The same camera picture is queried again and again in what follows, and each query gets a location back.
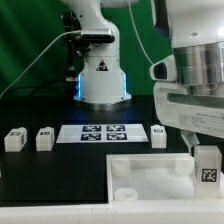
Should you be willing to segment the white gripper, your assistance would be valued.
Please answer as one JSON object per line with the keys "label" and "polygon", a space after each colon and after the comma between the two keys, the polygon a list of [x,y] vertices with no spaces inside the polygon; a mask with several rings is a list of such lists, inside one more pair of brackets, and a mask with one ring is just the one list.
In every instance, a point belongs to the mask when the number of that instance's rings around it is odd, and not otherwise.
{"label": "white gripper", "polygon": [[177,83],[173,55],[152,65],[150,75],[156,81],[156,115],[163,125],[181,129],[190,155],[200,144],[196,133],[224,139],[224,83],[218,85],[216,96],[190,95],[184,85]]}

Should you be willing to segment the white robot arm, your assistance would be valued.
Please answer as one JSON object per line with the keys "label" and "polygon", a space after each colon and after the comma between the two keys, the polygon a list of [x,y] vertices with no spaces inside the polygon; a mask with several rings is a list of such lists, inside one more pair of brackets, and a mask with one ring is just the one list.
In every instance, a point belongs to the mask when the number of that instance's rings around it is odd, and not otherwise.
{"label": "white robot arm", "polygon": [[[74,34],[87,46],[76,100],[111,108],[131,98],[120,68],[118,28],[102,8],[139,0],[62,0],[77,16]],[[159,121],[181,130],[192,148],[198,133],[224,139],[224,0],[150,0],[153,25],[171,40],[172,54],[150,67]]]}

